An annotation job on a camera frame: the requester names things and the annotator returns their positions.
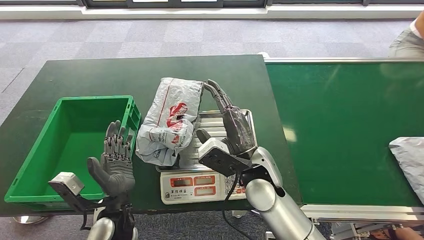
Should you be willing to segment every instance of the scale keypad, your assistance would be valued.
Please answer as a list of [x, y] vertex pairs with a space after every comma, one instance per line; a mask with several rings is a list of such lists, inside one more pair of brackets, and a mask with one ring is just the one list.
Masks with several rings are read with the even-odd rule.
[[[224, 179], [225, 183], [225, 195], [227, 195], [231, 187], [233, 186], [234, 181], [236, 180], [236, 175], [226, 176]], [[243, 186], [240, 186], [238, 183], [234, 188], [234, 191], [232, 191], [232, 195], [236, 194], [244, 194], [246, 192], [246, 189]]]

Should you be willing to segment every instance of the robot finger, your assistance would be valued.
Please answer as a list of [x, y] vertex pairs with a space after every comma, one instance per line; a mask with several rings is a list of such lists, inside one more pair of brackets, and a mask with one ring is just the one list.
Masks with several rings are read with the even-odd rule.
[[109, 164], [107, 164], [107, 163], [113, 162], [113, 161], [114, 161], [114, 159], [111, 158], [110, 155], [102, 154], [101, 155], [101, 159], [100, 159], [100, 165], [101, 165], [101, 167], [103, 168], [103, 170], [105, 172], [109, 173], [110, 172], [110, 170], [109, 170]]
[[218, 105], [218, 109], [221, 112], [221, 114], [224, 113], [224, 109], [227, 107], [223, 99], [221, 98], [218, 91], [212, 86], [207, 83], [203, 84], [204, 89], [208, 90], [210, 94], [212, 95], [212, 98], [215, 99], [216, 105]]
[[224, 92], [224, 90], [220, 87], [220, 85], [216, 81], [208, 79], [207, 84], [213, 86], [216, 89], [219, 96], [222, 98], [222, 101], [226, 105], [225, 106], [226, 108], [233, 105], [233, 103], [231, 102], [231, 99], [228, 97], [228, 95]]
[[115, 134], [116, 123], [111, 122], [106, 130], [106, 138], [112, 137]]
[[124, 134], [125, 134], [125, 130], [126, 130], [126, 128], [125, 128], [124, 126], [122, 126], [122, 127], [119, 129], [118, 137], [123, 137], [123, 136], [124, 136]]
[[100, 185], [104, 193], [110, 195], [111, 192], [111, 176], [107, 173], [100, 165], [99, 161], [95, 157], [89, 157], [87, 159], [88, 173], [92, 178]]
[[133, 135], [132, 134], [128, 134], [128, 137], [126, 138], [126, 142], [125, 142], [125, 157], [127, 157], [128, 159], [131, 158], [131, 140], [133, 139]]
[[119, 134], [119, 130], [121, 130], [121, 121], [116, 120], [115, 121], [115, 131], [113, 132], [113, 134], [118, 135]]
[[209, 134], [209, 132], [207, 132], [203, 128], [197, 129], [196, 130], [196, 135], [197, 135], [197, 138], [199, 139], [199, 141], [202, 144], [206, 143], [206, 141], [211, 138], [211, 135]]
[[114, 154], [114, 144], [112, 142], [112, 138], [113, 137], [107, 137], [106, 140], [104, 140], [105, 142], [105, 151], [104, 153], [107, 155], [111, 155]]
[[124, 138], [120, 136], [118, 138], [118, 146], [119, 146], [119, 157], [123, 156], [125, 154], [125, 146], [124, 146]]
[[113, 137], [111, 138], [111, 143], [112, 143], [112, 152], [108, 152], [109, 154], [119, 154], [119, 141], [118, 141], [118, 136], [117, 135], [113, 135]]

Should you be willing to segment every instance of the person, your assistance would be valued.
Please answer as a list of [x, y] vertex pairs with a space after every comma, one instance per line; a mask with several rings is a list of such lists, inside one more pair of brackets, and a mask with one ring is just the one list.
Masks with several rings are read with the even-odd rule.
[[385, 229], [371, 232], [372, 240], [424, 240], [418, 233], [410, 227], [398, 227], [395, 230]]
[[390, 45], [389, 57], [424, 60], [424, 10]]

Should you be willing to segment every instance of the plastic bag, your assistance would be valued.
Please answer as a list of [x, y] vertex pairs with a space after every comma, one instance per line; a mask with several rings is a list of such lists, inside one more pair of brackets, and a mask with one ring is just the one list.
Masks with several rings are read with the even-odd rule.
[[409, 185], [424, 204], [424, 137], [398, 137], [388, 147]]
[[164, 77], [138, 130], [135, 154], [158, 166], [174, 165], [193, 138], [203, 82]]

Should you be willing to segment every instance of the red logo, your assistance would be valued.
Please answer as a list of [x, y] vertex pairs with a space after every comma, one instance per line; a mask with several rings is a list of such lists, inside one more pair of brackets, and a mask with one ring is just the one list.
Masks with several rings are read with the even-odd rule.
[[[172, 106], [169, 109], [169, 117], [166, 120], [166, 125], [168, 128], [179, 131], [183, 127], [183, 117], [187, 112], [188, 108], [184, 102], [180, 102], [175, 106]], [[175, 135], [171, 143], [176, 144], [180, 140], [179, 135]]]

